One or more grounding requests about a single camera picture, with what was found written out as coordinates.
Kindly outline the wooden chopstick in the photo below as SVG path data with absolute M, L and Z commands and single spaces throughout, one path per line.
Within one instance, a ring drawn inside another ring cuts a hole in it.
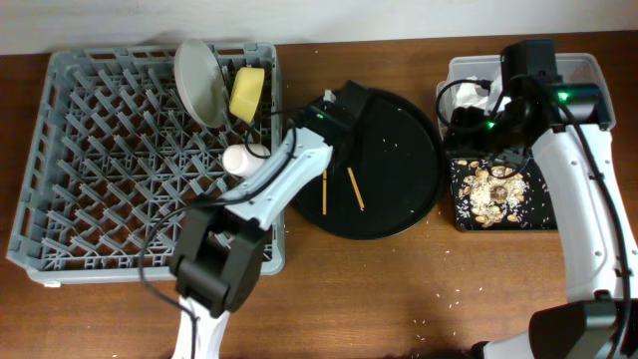
M 327 181 L 328 173 L 327 170 L 324 170 L 322 174 L 322 215 L 327 215 Z
M 357 203 L 359 205 L 360 210 L 363 212 L 365 210 L 365 203 L 363 201 L 362 195 L 360 193 L 360 189 L 356 180 L 356 177 L 354 175 L 353 169 L 350 167 L 347 167 L 347 172 L 350 178 L 350 182 L 357 200 Z

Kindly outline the white paper napkin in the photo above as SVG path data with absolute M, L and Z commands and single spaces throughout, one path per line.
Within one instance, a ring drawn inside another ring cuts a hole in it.
M 495 108 L 502 92 L 502 77 L 497 75 L 490 83 L 489 89 L 475 84 L 461 84 L 453 97 L 453 107 L 475 107 L 489 115 Z

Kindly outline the pink plastic cup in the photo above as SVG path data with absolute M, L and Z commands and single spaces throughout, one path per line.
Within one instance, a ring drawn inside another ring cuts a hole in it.
M 223 168 L 231 175 L 249 178 L 270 156 L 270 150 L 261 144 L 231 145 L 222 154 Z

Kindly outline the yellow plastic bowl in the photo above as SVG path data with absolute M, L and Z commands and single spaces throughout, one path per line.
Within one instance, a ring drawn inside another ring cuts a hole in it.
M 265 70 L 262 68 L 243 67 L 236 73 L 229 110 L 246 124 L 254 120 L 264 82 Z

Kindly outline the grey round plate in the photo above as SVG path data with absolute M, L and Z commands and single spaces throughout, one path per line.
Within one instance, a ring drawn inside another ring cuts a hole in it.
M 190 116 L 204 127 L 223 126 L 229 95 L 211 48 L 199 39 L 185 40 L 177 48 L 173 73 L 179 98 Z

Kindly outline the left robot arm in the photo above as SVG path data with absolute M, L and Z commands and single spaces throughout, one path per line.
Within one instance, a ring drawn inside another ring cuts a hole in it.
M 373 92 L 348 81 L 296 114 L 285 139 L 254 175 L 185 211 L 169 271 L 182 312 L 176 358 L 216 358 L 231 313 L 260 276 L 269 231 L 309 182 L 350 155 Z

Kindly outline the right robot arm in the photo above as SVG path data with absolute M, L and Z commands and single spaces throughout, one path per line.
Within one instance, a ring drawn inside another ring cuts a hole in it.
M 547 39 L 456 57 L 436 110 L 454 158 L 514 172 L 536 163 L 564 256 L 566 303 L 534 313 L 521 334 L 477 343 L 474 355 L 635 357 L 637 244 L 616 180 L 616 119 L 598 61 L 559 53 Z

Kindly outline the clear plastic waste bin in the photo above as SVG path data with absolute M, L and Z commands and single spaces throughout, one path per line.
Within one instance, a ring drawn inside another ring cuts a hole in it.
M 565 86 L 595 85 L 600 90 L 600 104 L 605 107 L 604 109 L 598 106 L 578 105 L 575 100 L 569 100 L 566 103 L 574 120 L 581 125 L 597 124 L 602 131 L 612 130 L 616 125 L 616 119 L 610 94 L 597 60 L 586 53 L 559 53 L 555 59 L 557 72 Z M 456 80 L 477 78 L 492 81 L 500 75 L 500 68 L 501 60 L 498 55 L 456 57 L 450 61 L 448 77 L 439 83 L 437 90 L 440 92 L 445 85 Z M 444 141 L 448 129 L 443 124 L 439 124 L 439 128 Z M 528 129 L 527 134 L 509 133 L 509 137 L 524 142 L 531 149 L 534 143 L 550 130 L 545 122 L 531 124 Z

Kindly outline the grey plastic dishwasher rack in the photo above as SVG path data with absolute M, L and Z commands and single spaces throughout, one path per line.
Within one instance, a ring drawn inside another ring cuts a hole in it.
M 239 183 L 223 151 L 282 140 L 281 73 L 274 46 L 212 47 L 226 82 L 265 70 L 256 126 L 227 117 L 201 126 L 175 84 L 173 47 L 54 54 L 8 242 L 8 259 L 48 287 L 167 280 L 182 208 Z

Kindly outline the round black serving tray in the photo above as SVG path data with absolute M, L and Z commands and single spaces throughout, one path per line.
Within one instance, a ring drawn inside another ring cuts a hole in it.
M 407 230 L 439 202 L 447 180 L 446 157 L 433 122 L 408 100 L 372 89 L 358 129 L 363 155 L 350 165 L 365 203 L 357 203 L 347 168 L 328 169 L 327 215 L 322 175 L 293 200 L 307 220 L 334 235 L 380 239 Z

